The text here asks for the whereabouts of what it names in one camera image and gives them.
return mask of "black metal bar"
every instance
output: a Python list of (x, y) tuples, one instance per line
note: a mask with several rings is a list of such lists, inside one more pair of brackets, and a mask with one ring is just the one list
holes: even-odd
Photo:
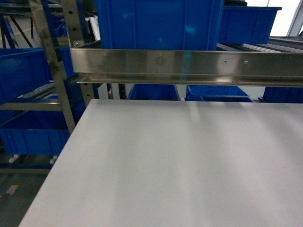
[(119, 84), (119, 95), (120, 99), (126, 99), (125, 84)]
[(1, 14), (0, 14), (0, 24), (2, 24), (3, 32), (4, 32), (5, 36), (6, 36), (6, 39), (7, 39), (8, 43), (9, 43), (10, 48), (11, 49), (15, 49), (16, 47), (15, 47), (13, 38), (11, 37), (11, 35), (9, 33), (8, 26), (5, 23), (3, 15), (1, 15)]
[(14, 19), (14, 17), (10, 16), (10, 18), (11, 18), (12, 22), (16, 25), (17, 29), (19, 30), (19, 32), (21, 33), (21, 35), (23, 36), (23, 38), (25, 39), (25, 41), (27, 42), (27, 44), (29, 45), (29, 47), (33, 47), (32, 44), (30, 43), (30, 41), (28, 40), (28, 38), (23, 33), (23, 31), (20, 28), (20, 26), (18, 25), (17, 21)]
[(2, 37), (2, 46), (3, 46), (3, 48), (6, 48), (5, 34), (4, 34), (2, 24), (0, 24), (0, 29), (1, 29), (1, 37)]
[(32, 39), (34, 38), (34, 23), (33, 23), (33, 18), (30, 17), (30, 34)]

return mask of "gray floor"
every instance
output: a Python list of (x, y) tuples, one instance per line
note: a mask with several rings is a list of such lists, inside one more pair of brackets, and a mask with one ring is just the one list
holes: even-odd
[[(25, 36), (28, 38), (30, 43), (32, 44), (33, 47), (38, 47), (40, 45), (40, 40), (39, 37), (36, 33), (36, 30), (34, 29), (34, 38), (31, 38), (31, 32), (30, 32), (30, 19), (29, 18), (15, 18), (19, 26), (21, 27), (22, 31), (24, 32)], [(21, 33), (18, 31), (17, 27), (14, 25), (13, 22), (10, 21), (10, 26), (13, 29), (16, 41), (19, 45), (19, 48), (28, 48), (28, 44), (24, 40), (23, 36)], [(9, 48), (9, 43), (6, 40), (6, 47)], [(0, 48), (3, 48), (2, 45), (2, 38), (0, 37)]]
[[(46, 175), (0, 175), (0, 227), (17, 227), (34, 200)], [(6, 195), (12, 184), (19, 184), (13, 195)]]

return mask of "blue container rim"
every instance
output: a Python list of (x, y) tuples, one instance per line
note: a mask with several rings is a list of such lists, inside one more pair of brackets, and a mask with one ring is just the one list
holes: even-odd
[(260, 6), (224, 6), (225, 9), (232, 9), (232, 10), (282, 10), (282, 7), (260, 7)]
[(191, 95), (193, 96), (199, 96), (199, 97), (229, 97), (229, 98), (249, 98), (250, 96), (248, 94), (246, 94), (242, 89), (240, 89), (238, 86), (235, 86), (235, 89), (239, 90), (240, 92), (243, 93), (243, 95), (201, 95), (201, 94), (195, 94), (193, 93), (193, 91), (191, 90), (191, 86), (192, 85), (187, 85), (187, 89), (190, 92)]
[(43, 49), (41, 50), (32, 50), (32, 51), (24, 51), (24, 52), (20, 52), (20, 53), (9, 53), (9, 54), (4, 54), (4, 55), (0, 55), (0, 59), (1, 58), (7, 58), (7, 57), (24, 57), (24, 56), (30, 56), (30, 55), (36, 55), (37, 52), (44, 52)]

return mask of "metal frame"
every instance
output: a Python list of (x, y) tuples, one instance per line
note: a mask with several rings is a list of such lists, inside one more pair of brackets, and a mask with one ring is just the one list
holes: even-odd
[(67, 78), (66, 74), (64, 73), (64, 64), (62, 61), (59, 44), (54, 33), (53, 24), (50, 21), (51, 13), (48, 8), (48, 3), (44, 0), (29, 0), (29, 5), (32, 10), (38, 36), (41, 39), (46, 58), (50, 65), (53, 82), (57, 89), (67, 127), (69, 132), (72, 133), (76, 123), (65, 90), (64, 80)]
[(62, 0), (62, 8), (72, 47), (89, 42), (82, 0)]
[(303, 87), (302, 53), (72, 48), (80, 83)]

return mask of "white panel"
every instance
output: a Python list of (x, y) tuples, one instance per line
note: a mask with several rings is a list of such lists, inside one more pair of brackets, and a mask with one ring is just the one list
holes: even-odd
[(93, 99), (20, 227), (302, 227), (301, 104)]
[(239, 86), (239, 88), (241, 88), (252, 99), (258, 99), (258, 97), (262, 97), (265, 91), (265, 87)]

